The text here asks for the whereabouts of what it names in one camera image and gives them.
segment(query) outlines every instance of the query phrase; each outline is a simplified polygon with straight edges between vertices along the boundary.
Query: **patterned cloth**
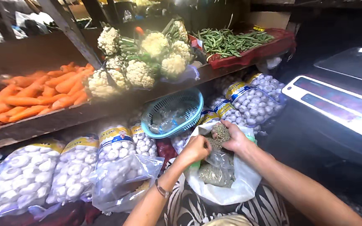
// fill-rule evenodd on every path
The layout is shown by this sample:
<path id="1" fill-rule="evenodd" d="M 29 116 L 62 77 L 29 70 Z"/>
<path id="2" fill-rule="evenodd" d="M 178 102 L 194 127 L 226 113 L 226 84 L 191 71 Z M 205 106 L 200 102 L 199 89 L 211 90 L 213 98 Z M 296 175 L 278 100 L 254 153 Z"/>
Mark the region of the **patterned cloth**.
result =
<path id="1" fill-rule="evenodd" d="M 173 162 L 174 158 L 168 161 L 166 170 Z M 164 207 L 167 226 L 202 226 L 213 219 L 231 215 L 243 215 L 253 226 L 289 226 L 283 200 L 264 182 L 259 184 L 251 200 L 233 205 L 215 205 L 199 197 L 182 174 Z"/>

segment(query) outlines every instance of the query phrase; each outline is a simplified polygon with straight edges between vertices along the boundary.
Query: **cauliflower head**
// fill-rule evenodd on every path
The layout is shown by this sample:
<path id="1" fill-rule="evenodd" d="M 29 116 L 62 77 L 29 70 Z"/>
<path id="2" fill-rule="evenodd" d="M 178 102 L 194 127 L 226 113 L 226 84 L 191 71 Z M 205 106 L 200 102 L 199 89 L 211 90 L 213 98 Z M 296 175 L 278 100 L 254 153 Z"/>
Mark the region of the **cauliflower head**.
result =
<path id="1" fill-rule="evenodd" d="M 115 69 L 107 71 L 114 79 L 117 87 L 108 84 L 107 73 L 103 69 L 95 70 L 93 76 L 88 78 L 88 87 L 94 97 L 108 98 L 118 95 L 121 90 L 129 89 L 126 78 L 120 72 Z"/>
<path id="2" fill-rule="evenodd" d="M 112 27 L 104 27 L 100 36 L 97 39 L 98 47 L 106 55 L 112 55 L 118 51 L 119 33 Z"/>
<path id="3" fill-rule="evenodd" d="M 128 62 L 127 78 L 129 82 L 138 87 L 150 89 L 154 85 L 154 78 L 151 71 L 145 62 L 135 61 L 134 59 Z"/>
<path id="4" fill-rule="evenodd" d="M 181 41 L 188 42 L 188 33 L 185 28 L 184 22 L 182 21 L 174 21 L 175 25 L 178 27 L 178 34 L 180 36 Z"/>
<path id="5" fill-rule="evenodd" d="M 157 58 L 168 49 L 168 40 L 160 32 L 150 33 L 141 44 L 144 51 L 152 58 Z"/>
<path id="6" fill-rule="evenodd" d="M 183 41 L 176 41 L 173 43 L 173 52 L 180 55 L 188 62 L 192 60 L 192 54 L 189 51 L 189 45 Z"/>
<path id="7" fill-rule="evenodd" d="M 178 54 L 172 53 L 161 62 L 160 71 L 166 78 L 177 78 L 185 70 L 186 65 L 187 61 L 185 59 Z"/>

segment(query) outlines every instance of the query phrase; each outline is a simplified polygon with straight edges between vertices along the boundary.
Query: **plastic basket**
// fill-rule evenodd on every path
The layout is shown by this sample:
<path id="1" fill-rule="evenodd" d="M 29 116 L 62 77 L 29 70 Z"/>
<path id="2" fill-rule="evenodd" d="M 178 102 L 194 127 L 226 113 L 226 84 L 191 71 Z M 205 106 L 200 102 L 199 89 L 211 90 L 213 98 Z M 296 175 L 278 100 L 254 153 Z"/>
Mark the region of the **plastic basket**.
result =
<path id="1" fill-rule="evenodd" d="M 153 114 L 158 112 L 160 109 L 166 110 L 172 105 L 172 103 L 178 103 L 180 101 L 189 104 L 189 107 L 183 116 L 183 118 L 185 118 L 185 122 L 165 134 L 153 133 L 150 130 Z M 203 106 L 204 98 L 197 88 L 191 88 L 175 94 L 164 96 L 151 103 L 148 109 L 143 113 L 141 120 L 142 129 L 146 135 L 155 139 L 177 136 L 194 126 L 199 121 Z"/>

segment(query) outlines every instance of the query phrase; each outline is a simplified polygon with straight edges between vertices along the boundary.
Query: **plastic wrap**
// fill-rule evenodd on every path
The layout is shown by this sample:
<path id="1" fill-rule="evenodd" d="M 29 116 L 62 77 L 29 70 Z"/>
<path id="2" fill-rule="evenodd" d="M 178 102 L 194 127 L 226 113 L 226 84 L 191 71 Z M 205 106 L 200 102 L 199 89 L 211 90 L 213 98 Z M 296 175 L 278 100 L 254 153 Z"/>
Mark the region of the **plastic wrap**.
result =
<path id="1" fill-rule="evenodd" d="M 207 123 L 196 127 L 191 136 L 208 134 L 216 123 L 217 122 Z M 242 126 L 239 126 L 239 128 L 244 132 L 245 136 L 254 139 L 253 130 L 251 128 Z M 194 192 L 209 202 L 218 205 L 231 205 L 252 199 L 255 196 L 256 188 L 261 181 L 261 176 L 237 155 L 234 156 L 233 165 L 235 181 L 230 188 L 205 184 L 199 178 L 200 164 L 192 164 L 184 171 L 184 175 Z"/>
<path id="2" fill-rule="evenodd" d="M 56 140 L 31 144 L 12 152 L 0 165 L 0 217 L 19 215 L 43 205 L 63 145 Z"/>
<path id="3" fill-rule="evenodd" d="M 229 86 L 226 98 L 239 110 L 247 127 L 257 127 L 284 108 L 264 91 L 236 82 Z"/>
<path id="4" fill-rule="evenodd" d="M 146 190 L 136 191 L 145 180 L 154 184 L 164 158 L 138 154 L 126 156 L 104 168 L 97 168 L 91 175 L 96 183 L 92 204 L 104 212 L 130 212 Z"/>
<path id="5" fill-rule="evenodd" d="M 97 136 L 92 134 L 68 143 L 55 168 L 48 204 L 89 201 L 92 196 L 89 174 L 96 166 L 97 150 Z"/>
<path id="6" fill-rule="evenodd" d="M 143 132 L 140 121 L 131 127 L 132 139 L 137 154 L 143 156 L 157 156 L 156 139 L 153 139 Z"/>

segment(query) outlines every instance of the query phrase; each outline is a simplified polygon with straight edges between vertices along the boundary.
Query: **label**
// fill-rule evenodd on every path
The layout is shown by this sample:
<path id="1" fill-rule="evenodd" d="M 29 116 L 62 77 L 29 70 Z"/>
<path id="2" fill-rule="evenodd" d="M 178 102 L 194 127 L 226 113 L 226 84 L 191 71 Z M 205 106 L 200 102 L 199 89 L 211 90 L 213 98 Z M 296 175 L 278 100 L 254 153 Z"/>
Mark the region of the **label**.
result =
<path id="1" fill-rule="evenodd" d="M 262 75 L 262 73 L 258 73 L 258 74 L 254 74 L 252 75 L 249 79 L 247 79 L 245 82 L 247 84 L 251 84 L 252 81 L 254 81 L 254 79 L 258 78 L 259 75 Z"/>
<path id="2" fill-rule="evenodd" d="M 216 105 L 216 107 L 214 108 L 214 112 L 216 112 L 216 114 L 222 118 L 223 115 L 231 110 L 234 109 L 234 107 L 231 105 L 229 100 L 223 100 L 222 102 L 220 102 L 218 105 Z"/>
<path id="3" fill-rule="evenodd" d="M 137 134 L 141 134 L 141 133 L 144 133 L 143 130 L 142 130 L 142 126 L 139 125 L 134 125 L 131 127 L 131 132 L 132 132 L 132 135 L 137 135 Z"/>
<path id="4" fill-rule="evenodd" d="M 212 122 L 213 120 L 217 119 L 218 121 L 220 121 L 219 116 L 216 114 L 216 112 L 214 112 L 211 109 L 208 110 L 203 110 L 201 112 L 201 118 L 199 119 L 199 121 L 196 123 L 197 126 L 205 124 L 205 123 L 209 123 Z"/>
<path id="5" fill-rule="evenodd" d="M 64 145 L 58 141 L 58 140 L 42 140 L 40 143 L 36 143 L 36 144 L 31 144 L 33 146 L 38 146 L 38 147 L 44 147 L 44 148 L 51 148 L 52 150 L 61 153 Z"/>
<path id="6" fill-rule="evenodd" d="M 132 141 L 132 133 L 128 128 L 125 127 L 113 127 L 103 131 L 98 136 L 98 139 L 100 141 L 100 147 L 103 148 L 118 141 Z"/>
<path id="7" fill-rule="evenodd" d="M 79 137 L 69 142 L 62 152 L 67 152 L 78 145 L 98 148 L 98 140 L 93 139 L 93 137 Z"/>
<path id="8" fill-rule="evenodd" d="M 237 98 L 243 95 L 246 91 L 250 90 L 251 87 L 247 86 L 245 82 L 235 82 L 229 86 L 226 93 L 226 98 L 234 104 Z"/>
<path id="9" fill-rule="evenodd" d="M 260 27 L 260 26 L 257 26 L 257 25 L 254 25 L 253 27 L 254 30 L 257 30 L 257 31 L 264 31 L 265 29 Z"/>

